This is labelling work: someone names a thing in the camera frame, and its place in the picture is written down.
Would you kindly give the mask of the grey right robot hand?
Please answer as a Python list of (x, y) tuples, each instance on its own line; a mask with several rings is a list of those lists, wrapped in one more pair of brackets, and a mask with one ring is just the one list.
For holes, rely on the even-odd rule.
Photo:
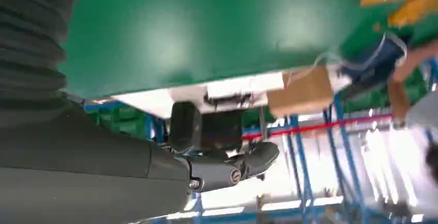
[(228, 159), (174, 156), (94, 124), (77, 105), (1, 110), (1, 223), (134, 223), (183, 211), (191, 192), (265, 172), (278, 146)]

